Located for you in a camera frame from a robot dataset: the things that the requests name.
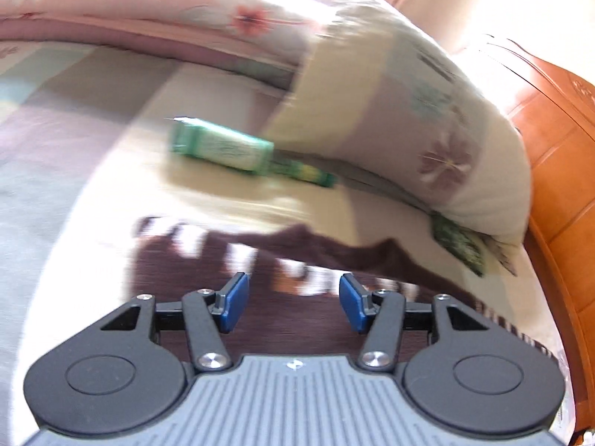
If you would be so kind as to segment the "green white tube box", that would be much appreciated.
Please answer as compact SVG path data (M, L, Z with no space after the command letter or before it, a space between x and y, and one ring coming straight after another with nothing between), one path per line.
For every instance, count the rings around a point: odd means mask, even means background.
M194 117L174 117L171 150L254 175L281 175L332 188L336 177L316 166L287 158L267 140Z

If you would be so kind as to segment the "orange wooden headboard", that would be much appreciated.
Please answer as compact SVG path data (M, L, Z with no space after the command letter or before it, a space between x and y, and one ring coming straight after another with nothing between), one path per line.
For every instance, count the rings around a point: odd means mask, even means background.
M539 249L574 386L577 433L594 426L594 87L513 41L503 65L527 85L509 116L534 178L530 235Z

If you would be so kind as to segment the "pastel patchwork bed sheet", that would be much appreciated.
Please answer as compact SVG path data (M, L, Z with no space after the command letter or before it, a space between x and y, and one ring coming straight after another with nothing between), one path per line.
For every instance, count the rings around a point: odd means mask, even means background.
M134 233L146 216L230 234L304 224L351 247L394 239L422 268L485 302L559 361L567 355L530 258L484 256L477 276L404 203L337 185L254 176L170 150L173 119L247 133L281 90L202 65L106 46L1 45L1 441L36 429L23 398L40 355L132 294Z

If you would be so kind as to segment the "floral patchwork pillow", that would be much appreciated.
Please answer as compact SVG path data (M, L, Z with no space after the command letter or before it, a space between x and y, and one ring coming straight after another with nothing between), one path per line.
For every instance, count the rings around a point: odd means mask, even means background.
M339 5L262 134L504 244L519 245L527 229L520 134L436 41L384 3Z

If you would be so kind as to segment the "dark brown fuzzy garment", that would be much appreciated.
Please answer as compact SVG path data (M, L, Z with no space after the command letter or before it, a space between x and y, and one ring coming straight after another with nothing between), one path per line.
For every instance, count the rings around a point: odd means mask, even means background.
M272 234L230 234L146 216L134 240L132 294L177 301L201 288L219 290L238 272L248 275L246 309L224 339L233 358L357 355L363 339L351 331L338 298L346 273L370 291L395 291L409 302L429 303L437 294L449 294L544 355L551 352L471 292L422 268L394 239L351 247L304 224Z

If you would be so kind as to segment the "pink floral folded quilt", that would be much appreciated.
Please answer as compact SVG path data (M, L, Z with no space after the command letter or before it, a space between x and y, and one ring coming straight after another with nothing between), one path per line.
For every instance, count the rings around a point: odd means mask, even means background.
M1 36L120 46L287 89L337 2L1 0Z

